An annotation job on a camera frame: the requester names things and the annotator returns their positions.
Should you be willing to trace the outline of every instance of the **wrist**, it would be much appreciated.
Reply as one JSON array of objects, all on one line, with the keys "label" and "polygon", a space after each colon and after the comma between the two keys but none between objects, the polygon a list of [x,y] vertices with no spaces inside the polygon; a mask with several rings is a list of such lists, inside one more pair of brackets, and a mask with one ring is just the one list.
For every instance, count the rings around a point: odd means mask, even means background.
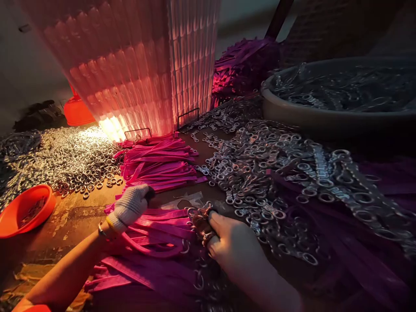
[{"label": "wrist", "polygon": [[110,226],[107,220],[101,223],[101,229],[103,230],[105,237],[109,240],[113,240],[118,236],[118,233]]}]

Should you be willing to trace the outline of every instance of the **purple ribbon bundle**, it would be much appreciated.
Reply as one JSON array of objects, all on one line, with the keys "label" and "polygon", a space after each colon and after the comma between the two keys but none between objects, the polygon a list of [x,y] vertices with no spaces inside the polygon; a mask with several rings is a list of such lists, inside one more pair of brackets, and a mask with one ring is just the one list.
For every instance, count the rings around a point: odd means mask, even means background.
[{"label": "purple ribbon bundle", "polygon": [[[363,173],[381,178],[377,187],[385,196],[416,212],[415,160],[362,162],[359,167]],[[351,295],[337,311],[404,311],[410,302],[408,283],[413,277],[413,265],[399,245],[375,235],[352,217],[342,203],[324,204],[311,198],[308,204],[300,204],[296,196],[301,187],[278,174],[272,173],[272,177],[279,189],[284,189],[281,197],[291,204],[287,218],[307,216],[322,235],[321,241],[332,250],[325,272],[309,288],[318,294],[331,293],[337,287],[347,290]]]},{"label": "purple ribbon bundle", "polygon": [[249,95],[279,66],[280,44],[270,38],[246,40],[227,48],[215,62],[214,107],[235,96]]}]

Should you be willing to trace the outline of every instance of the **orange bowl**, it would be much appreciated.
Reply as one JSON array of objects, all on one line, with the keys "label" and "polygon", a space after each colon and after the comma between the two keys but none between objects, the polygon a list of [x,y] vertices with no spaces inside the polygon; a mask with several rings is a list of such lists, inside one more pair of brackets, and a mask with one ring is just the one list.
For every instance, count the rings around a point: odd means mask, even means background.
[{"label": "orange bowl", "polygon": [[[29,210],[45,197],[46,200],[38,214],[27,224],[19,228]],[[20,233],[26,233],[41,225],[55,208],[56,199],[50,186],[41,184],[34,186],[17,196],[0,214],[0,238],[8,238]]]}]

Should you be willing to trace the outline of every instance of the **hand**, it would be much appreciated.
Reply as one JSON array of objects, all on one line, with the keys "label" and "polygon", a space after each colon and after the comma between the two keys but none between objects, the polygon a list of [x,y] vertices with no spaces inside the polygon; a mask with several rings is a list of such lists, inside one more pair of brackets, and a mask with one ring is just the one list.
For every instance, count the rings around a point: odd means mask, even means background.
[{"label": "hand", "polygon": [[151,196],[154,196],[154,190],[147,184],[129,187],[115,202],[114,211],[106,218],[107,223],[117,233],[123,233],[146,211]]},{"label": "hand", "polygon": [[265,311],[302,310],[297,291],[267,261],[252,230],[243,222],[219,215],[209,215],[217,232],[208,250],[228,278]]},{"label": "hand", "polygon": [[209,241],[208,250],[232,282],[237,285],[247,283],[251,278],[249,272],[270,265],[256,236],[246,224],[215,211],[209,215],[209,223],[218,236]]}]

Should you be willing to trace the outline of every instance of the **glove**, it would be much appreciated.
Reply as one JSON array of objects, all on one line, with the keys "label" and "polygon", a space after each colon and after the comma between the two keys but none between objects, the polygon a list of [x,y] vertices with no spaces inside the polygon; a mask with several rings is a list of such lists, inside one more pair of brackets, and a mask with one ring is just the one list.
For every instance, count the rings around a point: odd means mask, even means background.
[{"label": "glove", "polygon": [[147,184],[129,187],[115,202],[114,211],[106,220],[110,227],[121,234],[146,211],[155,191]]}]

